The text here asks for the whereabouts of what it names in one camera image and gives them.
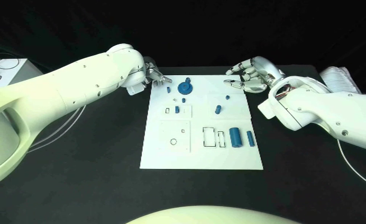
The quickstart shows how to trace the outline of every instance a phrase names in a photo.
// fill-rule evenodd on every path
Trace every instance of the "cable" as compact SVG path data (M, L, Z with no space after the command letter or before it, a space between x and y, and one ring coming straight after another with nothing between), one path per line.
M79 113L79 115L77 115L75 121L72 122L70 126L66 128L65 132L63 132L50 142L47 142L47 143L43 144L41 146L39 146L39 147L30 149L27 153L30 153L30 152L39 150L41 147L47 146L50 143L53 143L53 142L65 135L65 133L69 131L69 129L70 129L72 126L75 125L75 123L76 123L76 121L77 121L77 119L79 119L79 117L80 117L80 115L82 115L83 110L85 110L85 106L83 106L83 108L82 108L82 111L80 111L80 113Z
M338 142L338 139L337 139L337 146L338 146L338 150L341 151L341 156L343 156L343 158L344 158L345 163L348 164L350 169L351 169L353 172L357 174L357 176L366 181L366 178L358 174L358 172L354 170L353 166L351 166L350 163L348 163L348 160L347 160L347 158L345 158L345 156L344 156L344 153L343 153L343 150L341 150L341 143Z
M60 131L60 129L67 125L67 123L70 122L70 119L75 117L76 112L80 110L80 108L76 109L76 111L73 112L72 116L69 117L67 121L65 122L65 124L57 128L57 130L46 137L43 138L40 141L37 141L30 147L36 146L37 144L40 144L41 142L44 142L50 137L54 136L54 134Z
M17 58L17 64L11 67L11 68L0 68L0 69L14 69L17 66L18 66L18 64L20 64L20 60L18 60L18 58Z

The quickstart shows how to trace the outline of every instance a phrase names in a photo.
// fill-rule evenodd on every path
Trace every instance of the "white paper sheet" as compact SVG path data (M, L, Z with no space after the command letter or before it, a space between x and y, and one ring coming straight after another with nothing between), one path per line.
M239 76L167 77L173 83L151 89L139 168L263 169L246 97L242 90L223 84L224 79L240 80ZM186 77L193 91L181 95L177 85ZM222 106L220 114L214 114L216 105ZM214 128L216 147L203 146L203 127ZM239 148L230 146L229 129L233 127L240 131L243 146ZM246 131L252 132L255 147L249 146ZM226 147L219 147L222 140Z

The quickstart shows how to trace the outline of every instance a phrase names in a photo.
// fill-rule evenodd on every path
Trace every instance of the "white cable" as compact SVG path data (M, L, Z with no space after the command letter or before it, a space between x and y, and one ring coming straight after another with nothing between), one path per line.
M350 165L350 163L348 163L348 160L347 160L347 158L345 158L345 156L344 156L344 153L343 153L343 150L341 150L341 143L338 142L338 139L337 139L337 146L338 146L338 150L341 151L341 156L343 156L343 158L344 158L345 163L348 164L350 169L351 169L353 172L357 174L357 176L366 181L364 177L358 174L358 172L354 170L354 168L351 167L351 165Z
M77 119L79 119L79 117L80 117L80 115L82 115L83 110L85 110L85 106L83 106L83 108L82 108L82 111L80 111L80 113L79 113L79 115L77 115L75 121L72 122L70 126L66 128L65 132L63 132L50 142L47 142L47 143L43 144L41 146L39 146L39 147L30 149L27 153L30 153L30 152L39 150L41 147L47 146L50 143L53 143L53 142L63 136L63 134L69 131L69 129L70 129L72 126L75 125L75 123L76 123L76 121L77 121Z
M41 142L44 142L47 139L50 139L50 137L54 136L54 134L62 130L62 128L67 125L67 123L70 122L70 119L75 117L76 112L80 110L80 108L76 109L76 111L73 112L72 116L69 117L67 121L65 122L65 124L57 128L57 130L46 137L43 138L40 141L37 141L30 147L36 146L37 144L40 144Z

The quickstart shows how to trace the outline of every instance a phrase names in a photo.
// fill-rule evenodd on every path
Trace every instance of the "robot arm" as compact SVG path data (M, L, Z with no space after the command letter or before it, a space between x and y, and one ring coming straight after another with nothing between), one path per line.
M265 82L271 88L268 100L258 106L265 117L276 117L291 130L315 123L335 139L366 148L366 96L347 92L331 93L312 78L285 77L265 58L255 57L250 61L260 83ZM239 66L232 67L226 74L232 70L237 71L236 67ZM248 92L255 92L258 79L245 82L224 81L224 84L243 90L248 83L252 84Z
M171 82L131 45L119 44L49 74L0 88L0 180L18 165L43 128L63 115L125 87Z

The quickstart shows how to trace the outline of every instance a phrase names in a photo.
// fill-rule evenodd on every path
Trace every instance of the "table surface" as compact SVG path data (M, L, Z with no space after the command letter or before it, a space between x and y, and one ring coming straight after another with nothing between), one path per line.
M320 79L312 66L279 66L288 76ZM219 75L226 67L161 68L165 75ZM223 205L302 223L364 223L366 183L347 167L335 140L309 124L288 130L246 94L263 171L139 169L150 88L119 88L86 106L77 123L30 153L0 182L0 223L125 223L162 209ZM65 119L41 132L47 135ZM364 149L343 143L366 175Z

